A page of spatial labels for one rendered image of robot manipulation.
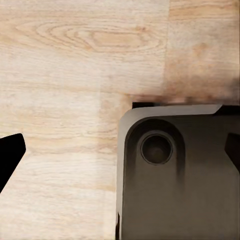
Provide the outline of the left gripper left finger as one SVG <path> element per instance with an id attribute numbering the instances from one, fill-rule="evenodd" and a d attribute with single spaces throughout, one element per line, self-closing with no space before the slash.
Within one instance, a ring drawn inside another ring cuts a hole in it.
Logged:
<path id="1" fill-rule="evenodd" d="M 0 138 L 0 193 L 26 152 L 21 133 Z"/>

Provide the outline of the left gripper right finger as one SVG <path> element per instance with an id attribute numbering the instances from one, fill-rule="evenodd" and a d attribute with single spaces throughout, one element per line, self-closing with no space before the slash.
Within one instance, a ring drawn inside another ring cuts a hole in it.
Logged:
<path id="1" fill-rule="evenodd" d="M 240 173 L 240 135 L 229 133 L 224 150 Z"/>

